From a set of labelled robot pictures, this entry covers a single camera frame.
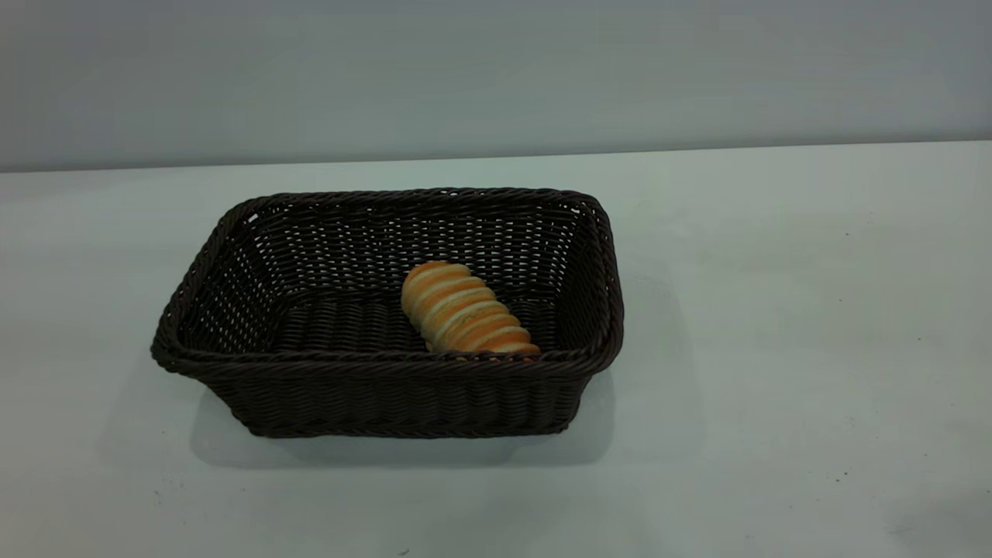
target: rectangular basket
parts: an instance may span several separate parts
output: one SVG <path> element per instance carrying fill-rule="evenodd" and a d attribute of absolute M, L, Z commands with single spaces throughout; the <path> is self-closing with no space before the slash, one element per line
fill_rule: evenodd
<path fill-rule="evenodd" d="M 430 353 L 400 307 L 406 273 L 463 263 L 530 330 L 534 361 Z M 230 210 L 152 344 L 253 434 L 550 434 L 623 339 L 609 220 L 555 190 L 280 194 Z"/>

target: white table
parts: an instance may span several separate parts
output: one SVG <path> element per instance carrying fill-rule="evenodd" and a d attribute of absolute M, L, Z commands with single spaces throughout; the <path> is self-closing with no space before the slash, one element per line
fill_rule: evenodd
<path fill-rule="evenodd" d="M 992 143 L 0 175 L 0 556 L 992 556 Z M 564 434 L 252 437 L 148 346 L 278 191 L 555 187 L 624 349 Z"/>

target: spiral bread roll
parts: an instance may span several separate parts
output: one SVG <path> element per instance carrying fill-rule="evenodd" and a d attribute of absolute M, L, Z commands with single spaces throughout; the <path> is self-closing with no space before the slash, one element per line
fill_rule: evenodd
<path fill-rule="evenodd" d="M 413 268 L 403 282 L 402 304 L 431 351 L 541 352 L 520 320 L 464 265 L 431 261 Z"/>

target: bread roll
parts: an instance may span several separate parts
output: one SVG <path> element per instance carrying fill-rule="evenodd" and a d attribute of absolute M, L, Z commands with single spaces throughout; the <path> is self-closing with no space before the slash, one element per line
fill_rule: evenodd
<path fill-rule="evenodd" d="M 530 352 L 531 334 L 467 267 L 432 261 L 410 270 L 401 303 L 431 351 Z"/>

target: basket bottom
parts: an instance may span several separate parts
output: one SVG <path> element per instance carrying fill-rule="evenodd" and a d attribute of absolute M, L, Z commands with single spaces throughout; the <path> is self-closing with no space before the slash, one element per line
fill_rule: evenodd
<path fill-rule="evenodd" d="M 266 438 L 493 438 L 561 432 L 575 417 L 586 382 L 225 380 L 207 386 L 252 434 Z"/>
<path fill-rule="evenodd" d="M 546 300 L 507 301 L 542 350 L 558 349 L 555 304 Z M 271 351 L 426 351 L 397 299 L 308 298 L 290 306 L 275 330 Z"/>
<path fill-rule="evenodd" d="M 542 349 L 556 349 L 556 308 L 542 300 L 508 301 Z M 270 350 L 424 351 L 398 300 L 309 297 L 289 306 Z M 207 386 L 252 434 L 398 438 L 490 438 L 554 434 L 575 416 L 588 378 L 448 380 L 279 378 L 210 380 Z"/>

